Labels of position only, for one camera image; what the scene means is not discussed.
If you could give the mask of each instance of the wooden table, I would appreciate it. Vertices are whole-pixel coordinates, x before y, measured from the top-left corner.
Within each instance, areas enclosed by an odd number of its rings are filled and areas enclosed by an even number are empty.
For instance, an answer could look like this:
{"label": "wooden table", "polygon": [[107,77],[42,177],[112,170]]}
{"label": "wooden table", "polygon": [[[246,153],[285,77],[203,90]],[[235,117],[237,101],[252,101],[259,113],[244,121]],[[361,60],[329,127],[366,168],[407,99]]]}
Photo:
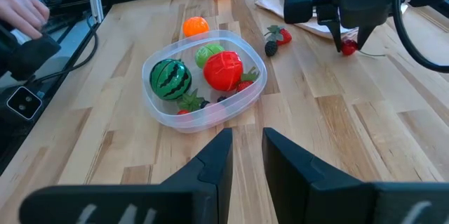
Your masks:
{"label": "wooden table", "polygon": [[[343,58],[332,41],[293,26],[292,42],[267,58],[262,33],[283,21],[255,1],[115,5],[98,29],[95,57],[65,79],[0,177],[1,222],[17,222],[22,199],[48,185],[160,183],[224,127],[234,132],[229,223],[277,223],[262,164],[264,126],[362,180],[449,179],[449,77],[413,61],[392,20],[364,47],[385,58]],[[265,61],[268,82],[240,116],[185,135],[150,117],[141,69],[152,53],[183,39],[183,20],[197,15],[211,29],[240,34]],[[421,51],[448,64],[447,19],[421,8],[407,10],[404,21]]]}

